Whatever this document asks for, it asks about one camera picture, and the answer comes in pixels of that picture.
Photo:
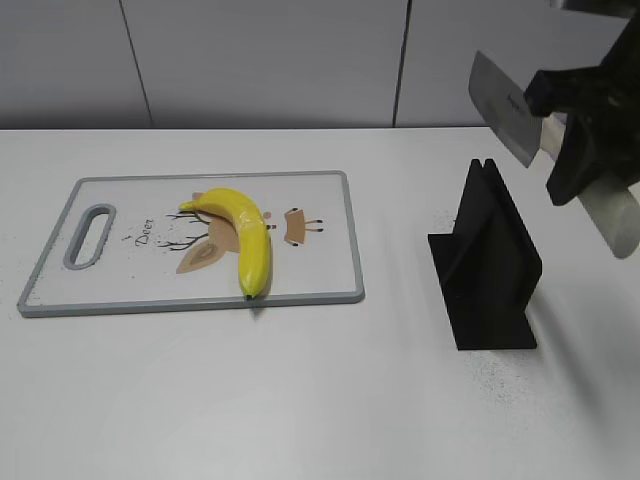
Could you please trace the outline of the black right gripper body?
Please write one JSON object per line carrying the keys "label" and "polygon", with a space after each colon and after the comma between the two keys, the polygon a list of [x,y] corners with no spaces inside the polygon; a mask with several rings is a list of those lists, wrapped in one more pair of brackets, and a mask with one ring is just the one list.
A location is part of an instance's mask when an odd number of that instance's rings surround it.
{"label": "black right gripper body", "polygon": [[639,10],[628,21],[600,67],[603,73],[598,144],[634,150],[639,143]]}

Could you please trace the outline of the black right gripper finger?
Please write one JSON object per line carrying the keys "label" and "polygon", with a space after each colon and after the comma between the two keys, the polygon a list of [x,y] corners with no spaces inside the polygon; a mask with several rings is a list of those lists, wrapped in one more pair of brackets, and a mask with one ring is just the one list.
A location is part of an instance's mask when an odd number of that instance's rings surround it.
{"label": "black right gripper finger", "polygon": [[560,152],[546,183],[552,204],[567,204],[606,176],[626,187],[639,181],[639,124],[608,124],[569,114]]}
{"label": "black right gripper finger", "polygon": [[524,92],[530,113],[595,114],[613,108],[609,71],[601,66],[569,70],[538,70]]}

